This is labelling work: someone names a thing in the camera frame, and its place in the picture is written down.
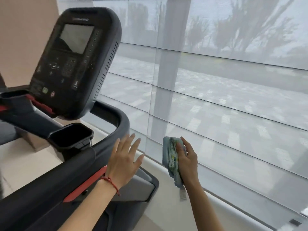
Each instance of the beige wall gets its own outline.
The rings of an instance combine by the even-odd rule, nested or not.
[[[58,16],[56,0],[0,0],[0,72],[8,87],[29,84]]]

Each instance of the folded towel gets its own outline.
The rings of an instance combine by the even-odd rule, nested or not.
[[[179,172],[179,161],[176,152],[176,143],[179,142],[184,152],[186,148],[179,138],[165,136],[163,140],[163,165],[168,169],[170,177],[174,178],[175,186],[182,188],[183,180]]]

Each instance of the treadmill console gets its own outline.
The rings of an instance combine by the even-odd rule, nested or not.
[[[64,11],[31,79],[33,104],[65,120],[84,116],[94,105],[121,35],[119,18],[110,9]]]

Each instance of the red bracelet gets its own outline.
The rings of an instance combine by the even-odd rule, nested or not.
[[[117,194],[118,196],[121,195],[121,194],[119,193],[119,189],[114,185],[114,183],[111,181],[111,178],[110,178],[110,177],[102,176],[100,179],[110,182],[111,185],[113,185],[113,187],[116,189],[116,194]]]

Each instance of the person's left hand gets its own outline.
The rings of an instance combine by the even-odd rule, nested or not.
[[[123,139],[117,139],[107,165],[106,177],[110,177],[118,189],[126,185],[140,167],[144,155],[140,155],[134,163],[134,157],[140,144],[137,139],[129,149],[135,134],[126,135]]]

